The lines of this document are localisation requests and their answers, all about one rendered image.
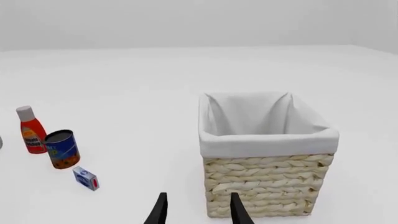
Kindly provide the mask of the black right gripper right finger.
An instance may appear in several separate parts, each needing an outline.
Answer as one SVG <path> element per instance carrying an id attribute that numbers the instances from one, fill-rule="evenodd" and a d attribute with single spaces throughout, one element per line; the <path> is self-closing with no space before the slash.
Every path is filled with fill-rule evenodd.
<path id="1" fill-rule="evenodd" d="M 236 192 L 231 194 L 230 211 L 233 224 L 254 224 Z"/>

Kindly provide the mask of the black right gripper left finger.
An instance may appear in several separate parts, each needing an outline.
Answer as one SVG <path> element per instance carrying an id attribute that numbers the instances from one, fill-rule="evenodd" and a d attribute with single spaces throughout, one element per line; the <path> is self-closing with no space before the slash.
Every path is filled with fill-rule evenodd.
<path id="1" fill-rule="evenodd" d="M 149 216 L 143 224 L 166 224 L 168 211 L 167 193 L 161 192 L 151 210 Z"/>

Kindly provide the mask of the woven basket with white liner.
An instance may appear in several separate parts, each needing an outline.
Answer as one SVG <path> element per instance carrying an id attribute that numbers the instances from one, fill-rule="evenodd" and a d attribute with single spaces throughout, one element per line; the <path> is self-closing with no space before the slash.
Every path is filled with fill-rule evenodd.
<path id="1" fill-rule="evenodd" d="M 238 194 L 254 218 L 309 216 L 339 137 L 289 92 L 205 93 L 198 138 L 207 215 L 229 217 Z"/>

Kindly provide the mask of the small blue white box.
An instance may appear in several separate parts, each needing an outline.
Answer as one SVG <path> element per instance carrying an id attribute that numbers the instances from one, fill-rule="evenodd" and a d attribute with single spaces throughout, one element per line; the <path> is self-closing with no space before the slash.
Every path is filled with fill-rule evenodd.
<path id="1" fill-rule="evenodd" d="M 73 174 L 77 182 L 92 191 L 95 191 L 100 187 L 97 176 L 87 171 L 86 169 L 83 169 L 82 167 L 75 167 L 73 169 Z"/>

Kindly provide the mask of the blue soup tin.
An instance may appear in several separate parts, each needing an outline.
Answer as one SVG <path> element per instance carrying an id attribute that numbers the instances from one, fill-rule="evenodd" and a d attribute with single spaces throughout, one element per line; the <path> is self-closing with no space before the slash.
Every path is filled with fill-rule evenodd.
<path id="1" fill-rule="evenodd" d="M 56 169 L 67 169 L 80 161 L 80 153 L 72 130 L 52 132 L 46 135 L 43 144 Z"/>

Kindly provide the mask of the red ketchup bottle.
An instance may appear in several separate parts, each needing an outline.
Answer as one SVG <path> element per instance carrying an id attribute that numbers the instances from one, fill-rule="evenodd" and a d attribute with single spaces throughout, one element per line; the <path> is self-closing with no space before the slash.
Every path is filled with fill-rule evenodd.
<path id="1" fill-rule="evenodd" d="M 21 122 L 21 134 L 25 146 L 31 154 L 43 154 L 47 152 L 43 144 L 46 132 L 30 106 L 22 106 L 16 109 Z"/>

